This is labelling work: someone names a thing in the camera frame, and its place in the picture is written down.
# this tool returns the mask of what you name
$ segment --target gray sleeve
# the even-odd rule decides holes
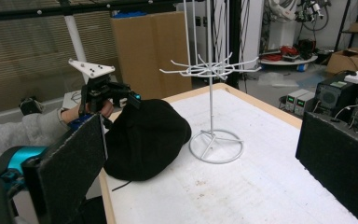
[[[24,116],[22,122],[0,124],[0,156],[11,147],[48,146],[68,130],[58,109]]]

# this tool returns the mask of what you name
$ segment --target white pole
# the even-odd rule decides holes
[[[64,16],[64,17],[65,17],[66,26],[68,27],[69,35],[71,36],[71,39],[72,39],[72,44],[74,45],[77,60],[80,62],[86,63],[87,62],[86,54],[84,53],[80,35],[77,30],[75,17],[72,15]],[[87,81],[89,80],[89,77],[84,73],[82,73],[82,74],[83,74],[84,82],[87,83]]]

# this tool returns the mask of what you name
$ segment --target round base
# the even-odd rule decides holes
[[[189,148],[201,161],[222,164],[235,161],[242,155],[243,141],[226,130],[200,131],[190,139]]]

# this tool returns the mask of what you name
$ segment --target person's arm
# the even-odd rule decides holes
[[[113,112],[109,101],[103,103],[101,114]],[[78,118],[78,105],[69,110],[55,109],[47,114],[30,114],[21,122],[0,124],[0,156],[16,146],[48,146],[69,130],[67,124]]]

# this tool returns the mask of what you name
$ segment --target floor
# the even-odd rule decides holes
[[[239,81],[240,90],[269,105],[280,107],[279,98],[293,91],[304,89],[315,92],[317,84],[324,80],[325,66],[310,63],[304,72],[298,72],[295,65],[268,65],[248,73]],[[193,88],[207,85],[201,79],[193,78]]]

